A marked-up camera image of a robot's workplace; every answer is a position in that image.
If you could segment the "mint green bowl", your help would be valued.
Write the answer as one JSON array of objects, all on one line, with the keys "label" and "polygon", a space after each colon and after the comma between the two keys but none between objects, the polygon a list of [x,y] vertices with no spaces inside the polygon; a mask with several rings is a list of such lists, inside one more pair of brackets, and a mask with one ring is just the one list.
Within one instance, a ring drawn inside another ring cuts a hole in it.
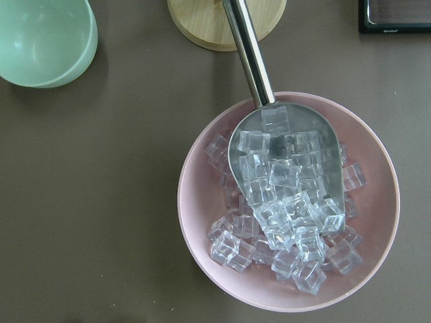
[{"label": "mint green bowl", "polygon": [[59,87],[92,63],[98,29],[89,1],[2,1],[1,78]]}]

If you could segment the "round wooden stand base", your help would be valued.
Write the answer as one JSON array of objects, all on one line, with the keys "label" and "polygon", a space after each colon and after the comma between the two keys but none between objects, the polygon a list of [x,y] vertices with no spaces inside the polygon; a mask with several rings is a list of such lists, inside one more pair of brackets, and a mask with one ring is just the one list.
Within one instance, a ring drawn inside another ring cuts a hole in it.
[{"label": "round wooden stand base", "polygon": [[[278,25],[286,0],[248,0],[248,12],[261,41]],[[232,52],[236,45],[221,1],[170,0],[167,2],[178,30],[196,45],[218,52]]]}]

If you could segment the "black framed device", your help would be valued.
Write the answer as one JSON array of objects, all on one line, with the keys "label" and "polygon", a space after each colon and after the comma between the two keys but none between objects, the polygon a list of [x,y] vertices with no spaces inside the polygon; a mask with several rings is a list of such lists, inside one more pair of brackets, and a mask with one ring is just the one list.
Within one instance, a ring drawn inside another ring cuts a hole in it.
[{"label": "black framed device", "polygon": [[361,34],[430,33],[430,1],[358,1]]}]

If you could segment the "clear ice cube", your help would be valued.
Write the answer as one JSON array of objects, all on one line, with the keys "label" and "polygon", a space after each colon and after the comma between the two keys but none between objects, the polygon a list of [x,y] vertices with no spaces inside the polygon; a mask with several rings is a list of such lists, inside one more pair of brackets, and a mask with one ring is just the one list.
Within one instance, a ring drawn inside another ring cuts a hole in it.
[{"label": "clear ice cube", "polygon": [[212,243],[210,258],[216,263],[242,273],[253,260],[255,247],[224,230]]},{"label": "clear ice cube", "polygon": [[342,169],[344,191],[363,187],[366,185],[366,178],[359,163],[355,162]]},{"label": "clear ice cube", "polygon": [[317,261],[308,261],[301,262],[294,269],[292,279],[299,291],[316,295],[327,280],[327,276]]},{"label": "clear ice cube", "polygon": [[291,159],[277,159],[269,162],[269,183],[274,186],[299,188],[302,166]]},{"label": "clear ice cube", "polygon": [[342,239],[327,252],[327,258],[334,268],[342,275],[347,275],[363,263],[356,249],[345,239]]}]

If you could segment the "steel ice scoop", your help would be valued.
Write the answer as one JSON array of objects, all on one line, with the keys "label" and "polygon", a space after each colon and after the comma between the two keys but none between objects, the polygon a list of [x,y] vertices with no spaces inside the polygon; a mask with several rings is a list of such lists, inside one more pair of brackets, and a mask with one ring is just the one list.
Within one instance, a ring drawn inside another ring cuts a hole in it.
[{"label": "steel ice scoop", "polygon": [[312,108],[289,102],[278,102],[275,99],[246,1],[226,0],[222,4],[255,103],[255,109],[246,115],[233,130],[228,146],[230,170],[239,186],[240,192],[243,195],[251,192],[251,189],[246,186],[249,181],[242,179],[240,176],[240,150],[238,148],[240,132],[261,130],[263,128],[260,125],[263,121],[263,112],[287,106],[287,116],[276,118],[276,120],[292,121],[295,130],[316,130],[318,134],[323,136],[323,147],[328,148],[333,153],[329,161],[323,164],[324,170],[331,170],[333,172],[324,183],[329,189],[329,196],[344,211],[341,152],[339,140],[333,127],[322,114]]}]

